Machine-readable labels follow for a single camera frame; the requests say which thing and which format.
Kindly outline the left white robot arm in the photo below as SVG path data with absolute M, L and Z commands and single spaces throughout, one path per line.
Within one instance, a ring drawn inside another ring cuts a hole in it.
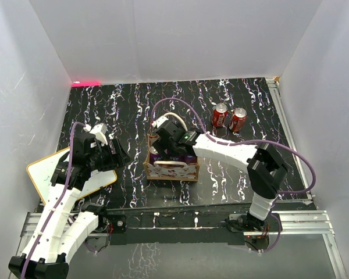
M 70 213 L 93 173 L 101 174 L 128 164 L 130 157 L 116 138 L 110 144 L 93 133 L 72 139 L 70 151 L 59 160 L 38 224 L 20 256 L 8 268 L 16 278 L 66 278 L 69 264 L 88 235 L 108 226 L 99 210 L 84 211 L 66 228 Z

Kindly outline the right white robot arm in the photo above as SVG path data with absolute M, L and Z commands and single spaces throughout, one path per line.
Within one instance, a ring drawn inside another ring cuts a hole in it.
M 273 144 L 237 144 L 198 130 L 187 131 L 165 116 L 155 120 L 152 127 L 158 136 L 153 146 L 166 160 L 176 155 L 190 155 L 218 160 L 245 171 L 254 192 L 252 204 L 248 213 L 230 221 L 229 226 L 237 230 L 262 231 L 268 225 L 268 215 L 289 172 Z

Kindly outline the red Coca-Cola can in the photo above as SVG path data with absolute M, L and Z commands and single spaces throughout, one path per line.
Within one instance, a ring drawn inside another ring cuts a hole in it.
M 229 130 L 237 133 L 243 127 L 247 119 L 247 111 L 243 108 L 235 108 L 229 123 Z
M 220 128 L 224 125 L 226 116 L 228 114 L 228 108 L 224 103 L 218 103 L 213 107 L 212 125 L 216 128 Z

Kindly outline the burlap canvas tote bag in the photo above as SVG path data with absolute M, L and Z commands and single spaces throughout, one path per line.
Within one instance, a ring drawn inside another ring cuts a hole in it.
M 186 133 L 183 138 L 180 140 L 181 144 L 189 145 L 192 149 L 192 155 L 196 156 L 193 147 L 195 145 L 195 140 L 199 137 L 200 132 L 197 130 L 189 130 L 183 121 L 183 119 L 175 113 L 168 112 L 163 116 L 166 116 L 168 120 L 175 122 L 176 124 L 181 125 Z M 158 138 L 155 134 L 155 130 L 153 133 L 147 135 L 148 139 L 148 154 L 147 158 L 143 163 L 144 170 L 147 175 L 147 179 L 149 180 L 173 180 L 173 181 L 198 181 L 200 165 L 198 163 L 187 164 L 183 162 L 175 162 L 171 160 L 156 161 L 154 164 L 150 164 L 149 162 L 149 148 L 152 146 L 154 141 Z

